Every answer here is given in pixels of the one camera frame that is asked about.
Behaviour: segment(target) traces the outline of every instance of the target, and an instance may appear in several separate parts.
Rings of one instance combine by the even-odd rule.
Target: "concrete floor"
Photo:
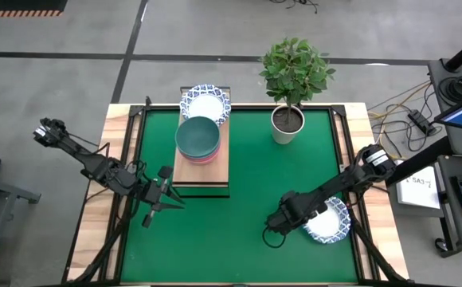
[[[314,15],[311,6],[286,10],[289,2],[150,0],[135,53],[258,56],[285,36],[307,38],[321,52],[343,58],[427,60],[462,48],[462,0],[318,3]],[[138,8],[139,0],[70,0],[60,18],[0,19],[0,52],[124,53]],[[31,133],[48,116],[97,141],[120,66],[109,60],[0,58],[0,179],[43,194],[37,206],[18,205],[0,246],[0,279],[10,278],[12,286],[60,281],[88,184],[77,162],[35,143]],[[428,79],[424,66],[334,68],[336,81],[314,101],[373,107]],[[143,102],[148,95],[174,103],[180,86],[202,82],[230,86],[235,102],[269,102],[260,70],[259,63],[133,61],[120,102]],[[421,109],[421,96],[407,105]],[[396,102],[372,111],[384,112]],[[429,107],[438,113],[434,97]],[[429,138],[426,146],[443,135]],[[403,133],[392,138],[404,157],[413,155]],[[441,236],[435,218],[397,215],[396,222],[412,279],[462,286],[462,254],[441,259],[433,248]]]

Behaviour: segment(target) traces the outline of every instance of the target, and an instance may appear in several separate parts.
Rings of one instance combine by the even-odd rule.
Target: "blue and white plate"
[[[231,113],[231,103],[225,92],[214,85],[197,85],[183,94],[180,110],[185,120],[205,116],[220,127]]]
[[[303,228],[317,242],[324,244],[343,240],[350,232],[350,214],[341,199],[331,197],[325,201],[327,211],[303,225]]]

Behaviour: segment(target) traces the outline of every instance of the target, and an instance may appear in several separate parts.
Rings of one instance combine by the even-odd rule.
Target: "white pot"
[[[277,128],[276,125],[273,123],[273,114],[275,114],[281,108],[288,108],[288,106],[281,105],[277,107],[273,110],[272,116],[270,117],[270,122],[272,123],[272,136],[278,144],[289,144],[289,142],[291,142],[295,138],[296,134],[302,130],[303,125],[305,124],[305,116],[303,116],[302,111],[300,111],[297,107],[292,106],[292,112],[298,112],[298,114],[302,116],[302,126],[300,126],[300,128],[296,132],[283,132],[279,128]]]

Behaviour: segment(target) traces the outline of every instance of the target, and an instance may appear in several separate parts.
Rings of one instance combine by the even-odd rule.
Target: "potted plant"
[[[328,68],[328,63],[307,40],[298,38],[273,45],[261,61],[265,71],[260,75],[266,80],[266,93],[276,103],[280,100],[286,103],[272,112],[273,139],[278,144],[288,144],[305,123],[300,102],[311,100],[312,94],[327,89],[327,78],[334,79],[335,69]]]

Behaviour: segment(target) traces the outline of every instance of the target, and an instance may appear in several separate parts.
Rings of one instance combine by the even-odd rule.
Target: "green mat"
[[[327,111],[306,111],[305,127],[285,146],[272,139],[270,113],[231,113],[229,199],[185,199],[185,210],[157,213],[149,229],[141,205],[122,282],[356,282],[349,236],[323,245],[300,228],[279,249],[263,243],[264,221],[282,194],[311,191],[338,173]],[[148,112],[141,154],[148,176],[173,164],[177,126],[178,112]]]

